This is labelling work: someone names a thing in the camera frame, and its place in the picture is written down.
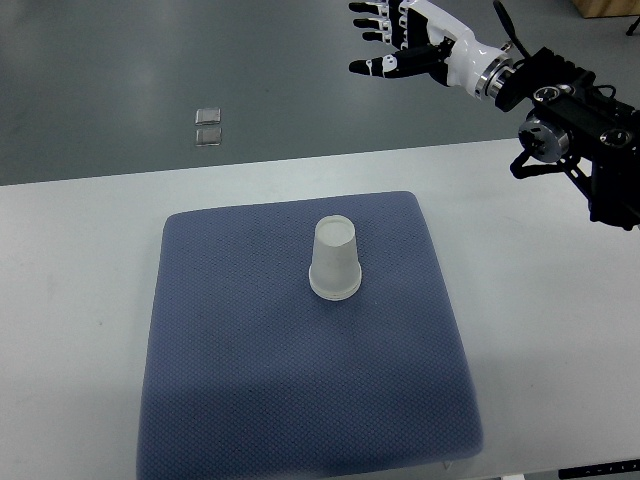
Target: plastic cup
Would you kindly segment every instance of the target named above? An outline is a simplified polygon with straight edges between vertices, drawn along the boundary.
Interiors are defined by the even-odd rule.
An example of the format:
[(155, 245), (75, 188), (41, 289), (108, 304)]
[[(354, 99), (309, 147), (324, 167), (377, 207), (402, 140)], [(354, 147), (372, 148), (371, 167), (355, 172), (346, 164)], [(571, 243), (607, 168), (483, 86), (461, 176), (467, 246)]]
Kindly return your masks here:
[(356, 293), (361, 281), (353, 223), (342, 215), (324, 217), (316, 225), (313, 240), (309, 267), (311, 289), (319, 297), (338, 301)]

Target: white robotic hand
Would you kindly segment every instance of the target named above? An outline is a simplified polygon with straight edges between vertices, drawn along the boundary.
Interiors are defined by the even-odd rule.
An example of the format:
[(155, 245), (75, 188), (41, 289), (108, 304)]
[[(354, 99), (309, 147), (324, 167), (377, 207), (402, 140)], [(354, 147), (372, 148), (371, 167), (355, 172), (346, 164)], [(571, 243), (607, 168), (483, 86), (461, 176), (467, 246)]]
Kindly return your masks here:
[(477, 98), (495, 97), (496, 85), (512, 60), (502, 50), (483, 45), (473, 31), (428, 0), (380, 0), (350, 3), (357, 13), (375, 17), (354, 20), (365, 40), (379, 40), (399, 51), (357, 60), (349, 70), (363, 75), (401, 78), (429, 73), (447, 86), (462, 86)]

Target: gray floor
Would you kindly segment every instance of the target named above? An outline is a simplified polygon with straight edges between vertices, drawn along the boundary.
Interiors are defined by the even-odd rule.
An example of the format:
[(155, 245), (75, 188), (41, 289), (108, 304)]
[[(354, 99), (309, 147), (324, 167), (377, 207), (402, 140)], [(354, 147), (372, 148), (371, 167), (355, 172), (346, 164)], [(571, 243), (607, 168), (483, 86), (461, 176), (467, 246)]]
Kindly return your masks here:
[[(360, 39), (347, 3), (0, 2), (0, 185), (516, 136), (525, 104), (504, 114), (427, 76), (350, 74), (389, 50)], [(437, 3), (481, 41), (506, 39), (490, 0)], [(546, 45), (640, 105), (632, 19), (504, 3), (529, 50)], [(223, 142), (197, 148), (207, 106), (222, 108)]]

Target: robot finger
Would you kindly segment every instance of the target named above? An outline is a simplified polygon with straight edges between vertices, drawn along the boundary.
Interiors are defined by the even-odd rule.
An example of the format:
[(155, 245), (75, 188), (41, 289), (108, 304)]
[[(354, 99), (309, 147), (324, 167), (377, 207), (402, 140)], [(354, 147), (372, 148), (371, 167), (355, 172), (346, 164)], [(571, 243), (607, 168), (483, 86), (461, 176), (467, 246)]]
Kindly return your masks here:
[(367, 41), (378, 40), (387, 44), (391, 43), (391, 23), (389, 20), (376, 18), (358, 18), (353, 21), (358, 28), (373, 28), (370, 32), (364, 32), (362, 38)]
[(373, 28), (379, 32), (391, 31), (391, 22), (382, 18), (356, 18), (353, 24), (358, 28)]
[(349, 9), (356, 13), (373, 13), (381, 17), (389, 17), (389, 5), (386, 1), (382, 2), (352, 2)]
[(445, 58), (440, 48), (427, 45), (371, 60), (356, 60), (349, 65), (349, 71), (373, 77), (404, 78), (430, 73), (440, 68)]

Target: cardboard box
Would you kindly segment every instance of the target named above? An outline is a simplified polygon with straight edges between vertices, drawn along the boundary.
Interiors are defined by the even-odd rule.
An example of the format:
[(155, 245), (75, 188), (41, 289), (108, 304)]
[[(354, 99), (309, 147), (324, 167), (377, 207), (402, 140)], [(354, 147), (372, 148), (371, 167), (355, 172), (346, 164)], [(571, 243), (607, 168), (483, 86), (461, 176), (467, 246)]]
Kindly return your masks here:
[(584, 18), (640, 15), (640, 0), (573, 0)]

